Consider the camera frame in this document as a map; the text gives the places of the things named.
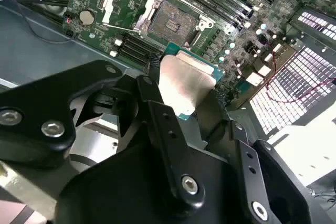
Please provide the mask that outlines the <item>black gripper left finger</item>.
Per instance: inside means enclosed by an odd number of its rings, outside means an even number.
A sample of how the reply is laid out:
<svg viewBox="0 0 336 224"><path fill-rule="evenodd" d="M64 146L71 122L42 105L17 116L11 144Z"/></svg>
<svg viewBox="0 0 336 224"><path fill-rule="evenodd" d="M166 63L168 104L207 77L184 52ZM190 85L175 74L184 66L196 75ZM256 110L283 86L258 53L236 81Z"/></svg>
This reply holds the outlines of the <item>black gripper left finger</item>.
<svg viewBox="0 0 336 224"><path fill-rule="evenodd" d="M96 60L1 94L1 159L36 168L66 160L76 131L103 114L119 119L121 152L149 143L178 213L194 213L205 189L170 106L148 76L131 77Z"/></svg>

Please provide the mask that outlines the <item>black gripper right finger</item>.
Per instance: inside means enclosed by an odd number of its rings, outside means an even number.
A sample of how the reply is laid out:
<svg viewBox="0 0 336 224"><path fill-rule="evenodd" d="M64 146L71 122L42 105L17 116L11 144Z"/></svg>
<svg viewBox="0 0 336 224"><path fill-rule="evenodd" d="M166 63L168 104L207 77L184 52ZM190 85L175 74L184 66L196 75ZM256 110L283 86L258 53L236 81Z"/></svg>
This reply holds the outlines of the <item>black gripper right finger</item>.
<svg viewBox="0 0 336 224"><path fill-rule="evenodd" d="M277 151L261 139L249 144L245 129L229 117L222 94L213 90L213 98L220 114L213 152L234 168L247 213L264 223L323 223L323 209Z"/></svg>

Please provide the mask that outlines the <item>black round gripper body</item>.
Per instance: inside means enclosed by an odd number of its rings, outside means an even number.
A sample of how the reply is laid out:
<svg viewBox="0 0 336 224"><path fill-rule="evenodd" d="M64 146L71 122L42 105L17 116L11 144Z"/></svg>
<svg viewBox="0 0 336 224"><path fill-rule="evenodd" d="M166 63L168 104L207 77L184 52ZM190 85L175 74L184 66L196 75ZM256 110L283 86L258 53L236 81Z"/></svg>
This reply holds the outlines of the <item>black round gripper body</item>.
<svg viewBox="0 0 336 224"><path fill-rule="evenodd" d="M205 204L182 216L167 201L167 182L149 143L138 144L74 177L59 195L55 223L246 223L233 169L192 146Z"/></svg>

